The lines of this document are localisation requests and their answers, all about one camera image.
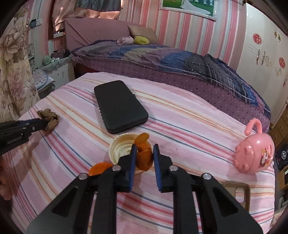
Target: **pink watering can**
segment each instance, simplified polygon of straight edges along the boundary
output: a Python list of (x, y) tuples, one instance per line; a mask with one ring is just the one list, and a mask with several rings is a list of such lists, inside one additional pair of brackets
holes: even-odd
[[(254, 125), (257, 126), (257, 133), (250, 135)], [(267, 169), (275, 152), (272, 138), (262, 133), (262, 124), (256, 118), (249, 121), (244, 133), (248, 137), (235, 148), (234, 166), (245, 174), (254, 174)]]

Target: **red floral decoration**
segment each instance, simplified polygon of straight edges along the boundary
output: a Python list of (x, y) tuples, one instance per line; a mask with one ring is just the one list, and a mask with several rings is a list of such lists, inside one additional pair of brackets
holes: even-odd
[(255, 33), (253, 35), (253, 40), (258, 45), (260, 45), (262, 43), (262, 38), (260, 37), (260, 35), (258, 33)]
[(279, 58), (279, 65), (280, 67), (285, 68), (285, 60), (282, 57)]

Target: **framed picture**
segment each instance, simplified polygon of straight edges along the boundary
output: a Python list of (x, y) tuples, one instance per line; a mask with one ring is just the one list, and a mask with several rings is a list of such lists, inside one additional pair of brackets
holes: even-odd
[(159, 9), (217, 19), (218, 0), (160, 0)]

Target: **metal bolt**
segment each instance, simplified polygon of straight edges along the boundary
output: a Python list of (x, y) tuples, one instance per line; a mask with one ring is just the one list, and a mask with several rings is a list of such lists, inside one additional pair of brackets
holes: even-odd
[(203, 174), (203, 178), (205, 180), (210, 180), (212, 178), (212, 176), (209, 173), (205, 173), (205, 174)]
[(175, 166), (175, 165), (171, 165), (171, 166), (169, 167), (169, 170), (170, 170), (170, 171), (177, 171), (177, 170), (178, 170), (178, 167)]
[(112, 167), (113, 171), (120, 171), (121, 170), (121, 166), (120, 165), (115, 165)]
[(80, 175), (79, 175), (79, 179), (80, 180), (85, 180), (85, 179), (87, 179), (88, 178), (88, 175), (86, 174), (86, 173), (81, 173)]

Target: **headboard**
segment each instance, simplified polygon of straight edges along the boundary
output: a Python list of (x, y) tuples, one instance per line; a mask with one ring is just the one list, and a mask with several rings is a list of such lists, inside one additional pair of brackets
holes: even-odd
[(66, 48), (72, 51), (97, 40), (118, 40), (131, 36), (129, 25), (138, 24), (102, 18), (67, 18), (64, 21)]

